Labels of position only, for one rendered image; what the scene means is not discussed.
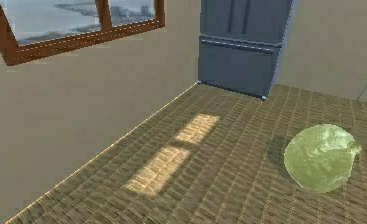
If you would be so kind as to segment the grey fridge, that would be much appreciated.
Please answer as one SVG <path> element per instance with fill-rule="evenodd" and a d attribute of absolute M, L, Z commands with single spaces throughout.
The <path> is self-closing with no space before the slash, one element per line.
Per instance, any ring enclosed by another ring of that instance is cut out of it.
<path fill-rule="evenodd" d="M 298 0 L 251 0 L 246 34 L 246 0 L 235 0 L 231 33 L 230 0 L 201 0 L 198 82 L 255 96 L 269 95 L 278 77 Z M 205 45 L 201 40 L 274 50 L 272 54 Z"/>

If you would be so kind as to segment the brown framed window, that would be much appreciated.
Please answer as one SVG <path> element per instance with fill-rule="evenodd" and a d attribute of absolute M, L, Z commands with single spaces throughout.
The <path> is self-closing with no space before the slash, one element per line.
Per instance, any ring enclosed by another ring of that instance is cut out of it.
<path fill-rule="evenodd" d="M 164 0 L 0 0 L 0 53 L 14 66 L 164 26 Z"/>

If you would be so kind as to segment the green lettuce head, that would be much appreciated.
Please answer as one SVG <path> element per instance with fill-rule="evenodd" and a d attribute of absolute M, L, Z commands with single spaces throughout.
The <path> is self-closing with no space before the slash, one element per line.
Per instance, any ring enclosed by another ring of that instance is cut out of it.
<path fill-rule="evenodd" d="M 319 124 L 299 132 L 283 153 L 284 165 L 302 188 L 327 193 L 351 176 L 356 156 L 362 151 L 353 135 L 332 124 Z"/>

